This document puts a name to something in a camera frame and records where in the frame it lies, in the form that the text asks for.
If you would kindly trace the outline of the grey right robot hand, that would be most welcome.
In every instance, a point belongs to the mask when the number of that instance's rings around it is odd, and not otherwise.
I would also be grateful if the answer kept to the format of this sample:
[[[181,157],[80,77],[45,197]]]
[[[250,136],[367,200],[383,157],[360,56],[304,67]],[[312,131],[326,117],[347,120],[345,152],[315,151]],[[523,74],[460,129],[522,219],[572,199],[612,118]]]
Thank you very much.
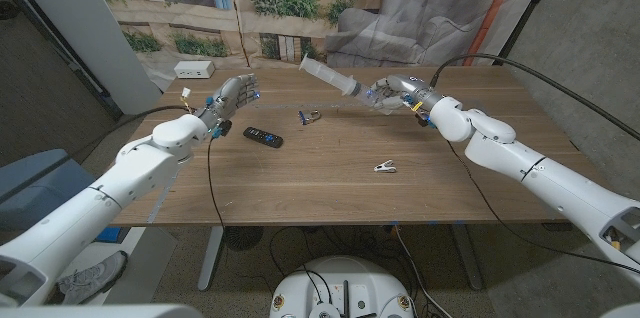
[[[403,74],[393,74],[376,81],[371,89],[378,97],[373,105],[384,114],[408,104],[411,108],[431,111],[444,98],[424,80]]]

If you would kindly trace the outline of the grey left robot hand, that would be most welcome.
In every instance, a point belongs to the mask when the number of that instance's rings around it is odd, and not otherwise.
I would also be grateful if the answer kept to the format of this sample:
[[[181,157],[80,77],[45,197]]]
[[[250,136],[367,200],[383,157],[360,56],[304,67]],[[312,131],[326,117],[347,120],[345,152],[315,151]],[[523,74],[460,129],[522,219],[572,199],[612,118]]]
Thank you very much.
[[[254,73],[234,76],[226,80],[199,108],[195,116],[209,129],[229,121],[238,109],[257,100],[260,96]]]

